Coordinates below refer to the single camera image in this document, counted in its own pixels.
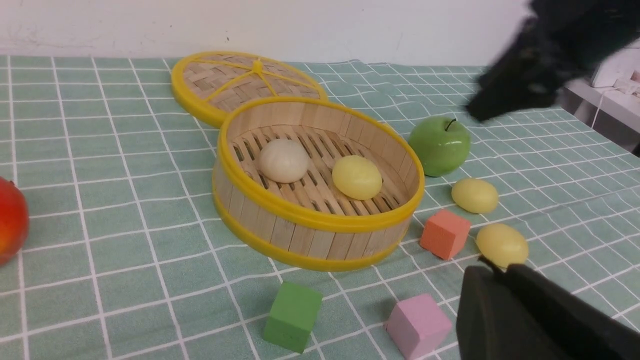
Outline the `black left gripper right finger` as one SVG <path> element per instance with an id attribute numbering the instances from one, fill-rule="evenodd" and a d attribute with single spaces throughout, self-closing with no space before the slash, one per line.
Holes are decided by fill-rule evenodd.
<path id="1" fill-rule="evenodd" d="M 546 332 L 574 360 L 637 360 L 639 333 L 523 264 L 493 265 L 505 285 Z"/>

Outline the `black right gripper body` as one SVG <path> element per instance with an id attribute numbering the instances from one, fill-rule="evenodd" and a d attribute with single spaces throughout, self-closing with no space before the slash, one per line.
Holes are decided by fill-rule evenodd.
<path id="1" fill-rule="evenodd" d="M 568 82 L 639 38 L 637 0 L 532 0 L 529 6 L 533 16 L 477 79 L 478 91 L 465 106 L 476 121 L 551 107 Z"/>

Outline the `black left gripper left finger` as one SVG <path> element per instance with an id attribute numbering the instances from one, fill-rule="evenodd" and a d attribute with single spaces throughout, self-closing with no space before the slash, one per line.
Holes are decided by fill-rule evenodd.
<path id="1" fill-rule="evenodd" d="M 455 322 L 462 360 L 564 360 L 509 289 L 484 266 L 464 271 Z"/>

